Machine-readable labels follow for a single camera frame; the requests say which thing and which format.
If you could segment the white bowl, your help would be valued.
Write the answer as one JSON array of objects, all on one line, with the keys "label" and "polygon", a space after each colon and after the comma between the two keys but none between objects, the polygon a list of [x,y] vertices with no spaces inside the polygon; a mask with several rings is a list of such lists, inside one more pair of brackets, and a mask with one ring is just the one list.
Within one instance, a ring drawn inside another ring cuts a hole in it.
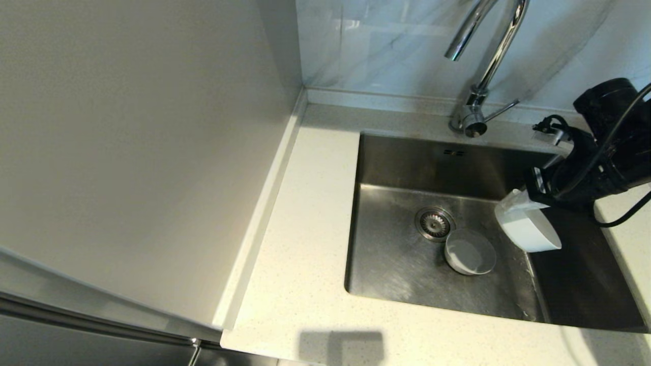
[{"label": "white bowl", "polygon": [[494,213],[502,231],[524,252],[548,252],[562,248],[559,235],[541,209],[507,211],[498,205]]}]

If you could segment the pale grey bowl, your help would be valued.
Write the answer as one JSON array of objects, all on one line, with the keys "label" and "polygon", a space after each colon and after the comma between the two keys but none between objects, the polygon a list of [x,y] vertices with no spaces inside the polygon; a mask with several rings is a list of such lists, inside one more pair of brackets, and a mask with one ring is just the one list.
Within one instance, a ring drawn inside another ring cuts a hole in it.
[{"label": "pale grey bowl", "polygon": [[480,232],[456,229],[446,238],[443,250],[447,264],[465,276],[491,273],[497,264],[494,245]]}]

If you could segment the chrome faucet lever handle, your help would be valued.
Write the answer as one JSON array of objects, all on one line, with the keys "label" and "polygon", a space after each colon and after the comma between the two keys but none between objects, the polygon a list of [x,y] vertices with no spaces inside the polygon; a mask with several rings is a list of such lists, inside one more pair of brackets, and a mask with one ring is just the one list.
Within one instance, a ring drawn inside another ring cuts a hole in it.
[{"label": "chrome faucet lever handle", "polygon": [[488,121],[491,121],[491,120],[495,119],[496,117],[500,116],[500,114],[503,114],[506,111],[509,111],[512,107],[517,106],[519,103],[520,103],[519,98],[516,98],[516,99],[512,100],[512,102],[510,102],[509,104],[503,106],[502,108],[500,108],[500,109],[498,109],[496,111],[493,111],[493,113],[486,116],[484,118],[484,122],[487,123]]}]

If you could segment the round metal sink drain strainer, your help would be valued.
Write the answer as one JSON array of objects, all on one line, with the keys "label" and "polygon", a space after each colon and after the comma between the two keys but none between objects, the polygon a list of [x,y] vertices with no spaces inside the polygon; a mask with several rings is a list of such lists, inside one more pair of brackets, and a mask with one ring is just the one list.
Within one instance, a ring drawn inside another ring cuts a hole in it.
[{"label": "round metal sink drain strainer", "polygon": [[426,206],[417,211],[414,222],[417,232],[432,242],[445,242],[457,229],[454,217],[439,206]]}]

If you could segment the stainless steel sink basin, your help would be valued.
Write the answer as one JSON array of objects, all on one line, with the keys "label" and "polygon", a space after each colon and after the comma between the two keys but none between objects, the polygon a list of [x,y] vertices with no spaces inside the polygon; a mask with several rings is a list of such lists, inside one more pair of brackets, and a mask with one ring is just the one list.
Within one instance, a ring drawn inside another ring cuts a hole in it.
[{"label": "stainless steel sink basin", "polygon": [[[355,180],[345,289],[356,296],[491,317],[651,333],[602,229],[572,211],[544,215],[562,248],[526,253],[494,215],[524,186],[527,169],[555,154],[363,134]],[[447,210],[457,229],[495,247],[491,273],[465,276],[446,262],[445,242],[423,238],[414,217]]]}]

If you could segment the chrome gooseneck faucet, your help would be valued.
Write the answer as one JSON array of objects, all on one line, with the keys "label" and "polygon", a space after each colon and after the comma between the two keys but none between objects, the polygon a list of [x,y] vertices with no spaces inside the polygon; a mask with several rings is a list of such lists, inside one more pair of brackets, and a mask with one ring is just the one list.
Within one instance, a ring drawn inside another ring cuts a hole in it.
[{"label": "chrome gooseneck faucet", "polygon": [[[457,61],[463,55],[470,40],[498,2],[499,0],[475,1],[449,44],[446,58]],[[507,7],[502,30],[497,32],[497,42],[486,52],[484,65],[478,71],[479,78],[470,84],[467,96],[456,106],[449,120],[451,131],[468,138],[481,137],[488,129],[487,123],[484,122],[488,114],[482,111],[482,106],[490,94],[490,83],[521,28],[531,0],[506,0],[506,2],[509,3],[509,7]]]}]

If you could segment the large white cabinet side panel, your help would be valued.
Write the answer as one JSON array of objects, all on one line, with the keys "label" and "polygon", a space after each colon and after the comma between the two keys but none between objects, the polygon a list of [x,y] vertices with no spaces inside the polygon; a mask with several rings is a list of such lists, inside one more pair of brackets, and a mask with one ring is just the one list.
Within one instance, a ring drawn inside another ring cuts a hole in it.
[{"label": "large white cabinet side panel", "polygon": [[0,250],[203,326],[303,89],[296,0],[0,0]]}]

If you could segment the stainless steel appliance front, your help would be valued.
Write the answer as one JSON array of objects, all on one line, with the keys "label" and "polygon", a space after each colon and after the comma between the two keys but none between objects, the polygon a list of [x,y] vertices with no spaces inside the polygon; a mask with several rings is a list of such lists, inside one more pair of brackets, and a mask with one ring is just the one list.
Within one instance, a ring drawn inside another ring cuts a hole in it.
[{"label": "stainless steel appliance front", "polygon": [[0,250],[0,366],[279,366],[220,339]]}]

